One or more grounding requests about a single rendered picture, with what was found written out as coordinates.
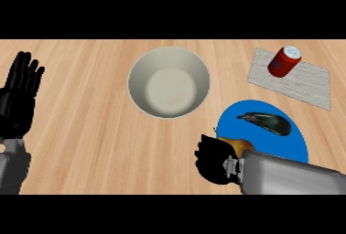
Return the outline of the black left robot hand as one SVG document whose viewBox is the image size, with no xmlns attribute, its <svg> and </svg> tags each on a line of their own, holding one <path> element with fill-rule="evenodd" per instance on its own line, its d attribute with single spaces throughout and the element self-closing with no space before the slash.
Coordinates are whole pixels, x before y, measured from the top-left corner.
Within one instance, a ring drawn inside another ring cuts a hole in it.
<svg viewBox="0 0 346 234">
<path fill-rule="evenodd" d="M 0 88 L 0 140 L 21 138 L 29 131 L 42 72 L 30 53 L 20 51 Z"/>
</svg>

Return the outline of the red can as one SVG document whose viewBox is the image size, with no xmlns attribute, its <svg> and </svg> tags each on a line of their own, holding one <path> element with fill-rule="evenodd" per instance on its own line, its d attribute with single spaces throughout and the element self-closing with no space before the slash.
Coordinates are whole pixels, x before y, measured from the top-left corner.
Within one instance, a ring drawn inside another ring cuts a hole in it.
<svg viewBox="0 0 346 234">
<path fill-rule="evenodd" d="M 282 78 L 301 60 L 299 49 L 294 46 L 285 46 L 274 53 L 273 59 L 267 65 L 268 73 Z"/>
</svg>

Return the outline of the beige bowl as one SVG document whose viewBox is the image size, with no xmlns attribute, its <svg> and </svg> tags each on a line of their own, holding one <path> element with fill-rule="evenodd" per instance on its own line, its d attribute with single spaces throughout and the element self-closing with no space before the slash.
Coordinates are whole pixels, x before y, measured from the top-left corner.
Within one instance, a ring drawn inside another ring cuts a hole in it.
<svg viewBox="0 0 346 234">
<path fill-rule="evenodd" d="M 160 47 L 134 62 L 126 90 L 137 109 L 168 120 L 186 116 L 202 105 L 211 74 L 199 56 L 186 48 Z"/>
</svg>

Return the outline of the grey woven placemat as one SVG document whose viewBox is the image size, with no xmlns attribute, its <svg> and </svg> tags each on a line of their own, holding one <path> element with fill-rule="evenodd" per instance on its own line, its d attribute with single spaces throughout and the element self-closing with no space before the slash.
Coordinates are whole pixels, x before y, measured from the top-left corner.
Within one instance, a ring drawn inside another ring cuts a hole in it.
<svg viewBox="0 0 346 234">
<path fill-rule="evenodd" d="M 331 110 L 329 71 L 299 61 L 285 77 L 274 77 L 267 65 L 274 53 L 255 48 L 246 81 L 265 90 L 271 90 L 298 101 Z"/>
</svg>

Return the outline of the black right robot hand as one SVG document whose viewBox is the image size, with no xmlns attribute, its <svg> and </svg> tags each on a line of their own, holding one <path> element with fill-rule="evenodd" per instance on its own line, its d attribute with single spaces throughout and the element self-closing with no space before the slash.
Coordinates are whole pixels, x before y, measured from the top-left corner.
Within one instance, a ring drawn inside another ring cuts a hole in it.
<svg viewBox="0 0 346 234">
<path fill-rule="evenodd" d="M 194 165 L 200 176 L 217 185 L 239 184 L 239 165 L 234 165 L 234 173 L 227 175 L 227 160 L 237 159 L 231 145 L 202 134 L 196 147 Z"/>
</svg>

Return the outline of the yellow-brown pear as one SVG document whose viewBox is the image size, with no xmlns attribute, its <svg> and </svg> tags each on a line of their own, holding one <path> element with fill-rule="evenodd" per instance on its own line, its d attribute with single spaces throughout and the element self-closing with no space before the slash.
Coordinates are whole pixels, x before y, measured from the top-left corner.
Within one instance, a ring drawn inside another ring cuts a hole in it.
<svg viewBox="0 0 346 234">
<path fill-rule="evenodd" d="M 243 139 L 228 139 L 226 137 L 220 137 L 220 140 L 231 145 L 237 157 L 242 157 L 243 150 L 254 149 L 254 145 Z"/>
</svg>

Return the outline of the dark eggplant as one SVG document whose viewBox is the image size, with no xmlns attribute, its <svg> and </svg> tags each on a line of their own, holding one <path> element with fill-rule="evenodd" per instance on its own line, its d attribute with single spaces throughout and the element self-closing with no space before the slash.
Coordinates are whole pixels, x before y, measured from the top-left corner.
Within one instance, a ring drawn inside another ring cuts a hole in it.
<svg viewBox="0 0 346 234">
<path fill-rule="evenodd" d="M 288 120 L 276 114 L 265 112 L 246 112 L 243 115 L 237 116 L 237 119 L 252 123 L 261 129 L 279 136 L 286 136 L 291 133 L 291 124 Z"/>
</svg>

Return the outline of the blue plate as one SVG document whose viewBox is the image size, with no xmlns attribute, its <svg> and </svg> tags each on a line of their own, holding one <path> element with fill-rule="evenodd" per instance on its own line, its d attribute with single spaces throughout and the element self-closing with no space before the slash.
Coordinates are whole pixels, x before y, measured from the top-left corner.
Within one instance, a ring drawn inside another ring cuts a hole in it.
<svg viewBox="0 0 346 234">
<path fill-rule="evenodd" d="M 237 116 L 248 112 L 263 112 L 280 116 L 291 124 L 291 133 L 279 136 Z M 302 163 L 307 162 L 305 140 L 289 116 L 267 102 L 243 100 L 234 102 L 223 111 L 215 125 L 215 137 L 246 140 L 254 150 Z"/>
</svg>

